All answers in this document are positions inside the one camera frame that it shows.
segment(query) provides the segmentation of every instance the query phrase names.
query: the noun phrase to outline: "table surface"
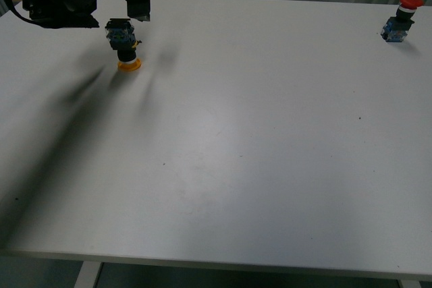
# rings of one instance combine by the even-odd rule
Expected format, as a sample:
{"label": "table surface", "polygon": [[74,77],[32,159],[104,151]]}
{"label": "table surface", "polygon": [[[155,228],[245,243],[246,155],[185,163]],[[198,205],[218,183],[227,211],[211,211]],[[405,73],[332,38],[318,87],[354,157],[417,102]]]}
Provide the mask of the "table surface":
{"label": "table surface", "polygon": [[3,16],[1,253],[432,278],[432,8],[395,11],[152,0],[133,74]]}

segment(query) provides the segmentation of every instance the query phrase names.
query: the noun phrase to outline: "white table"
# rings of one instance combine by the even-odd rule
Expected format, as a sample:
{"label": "white table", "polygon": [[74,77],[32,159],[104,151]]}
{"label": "white table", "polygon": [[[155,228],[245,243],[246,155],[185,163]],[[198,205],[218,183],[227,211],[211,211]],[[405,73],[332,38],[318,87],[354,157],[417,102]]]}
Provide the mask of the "white table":
{"label": "white table", "polygon": [[126,75],[3,16],[1,253],[432,279],[432,8],[387,44],[396,8],[152,0]]}

